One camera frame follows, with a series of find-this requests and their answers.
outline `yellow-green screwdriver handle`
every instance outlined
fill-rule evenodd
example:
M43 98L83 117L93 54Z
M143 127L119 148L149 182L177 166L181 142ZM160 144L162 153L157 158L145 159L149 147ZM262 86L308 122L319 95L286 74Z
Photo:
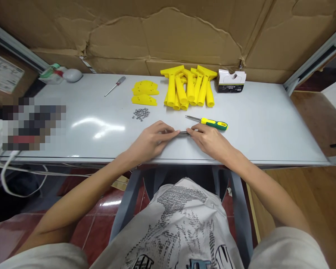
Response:
M209 120L207 118L202 118L200 122L202 124L206 124L221 131L226 131L226 129L228 129L228 125L222 121L215 121L215 120Z

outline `screwdriver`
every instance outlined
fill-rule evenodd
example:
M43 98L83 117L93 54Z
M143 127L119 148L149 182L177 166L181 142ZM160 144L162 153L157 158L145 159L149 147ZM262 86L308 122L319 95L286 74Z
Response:
M228 129L228 125L225 123L225 122L222 122L222 121L215 121L215 120L209 120L207 118L195 118L195 117L192 117L192 116L187 116L187 118L189 119L192 119L192 120L196 120L196 121L199 121L201 124L206 124L208 126L211 126L211 127L214 127L218 130L221 130L221 131L225 131L226 129Z
M122 82L124 82L125 79L126 79L125 76L121 77L121 78L116 82L116 85L115 85L112 89L110 89L108 93L106 93L105 97L106 97L106 96L107 96L107 95L108 95L108 94L109 94L115 87L119 86Z

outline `white table surface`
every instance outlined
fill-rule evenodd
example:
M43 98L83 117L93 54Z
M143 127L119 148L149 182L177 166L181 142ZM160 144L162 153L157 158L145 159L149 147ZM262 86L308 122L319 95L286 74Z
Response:
M112 161L126 150L141 131L158 120L176 130L196 124L185 117L206 117L224 121L222 134L249 160L260 165L329 164L286 91L280 84L246 82L241 93L217 93L211 82L215 106L190 106L175 111L164 106L168 79L126 75L126 80L107 97L121 75L85 74L76 83L47 85L35 97L35 104L66 105L63 128L50 136L40 151L24 151L15 161L99 163ZM132 104L137 81L158 84L158 106ZM143 122L132 119L135 109L150 111ZM189 137L177 137L153 163L214 164Z

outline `pixelated area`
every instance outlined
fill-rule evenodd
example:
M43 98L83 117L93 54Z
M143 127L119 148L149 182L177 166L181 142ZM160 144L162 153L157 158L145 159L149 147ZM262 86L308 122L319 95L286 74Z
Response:
M46 100L45 103L57 100ZM3 105L3 150L43 150L56 135L62 135L66 106L35 104L34 98L18 98Z

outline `wooden floor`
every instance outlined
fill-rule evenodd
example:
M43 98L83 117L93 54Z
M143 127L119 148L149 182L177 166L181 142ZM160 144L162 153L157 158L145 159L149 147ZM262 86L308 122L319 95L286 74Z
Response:
M336 156L336 109L322 93L293 92L291 100L327 157Z
M320 93L293 93L292 100L326 156L335 156L336 110ZM301 208L331 269L336 268L336 166L267 170ZM258 240L275 224L271 215L251 193Z

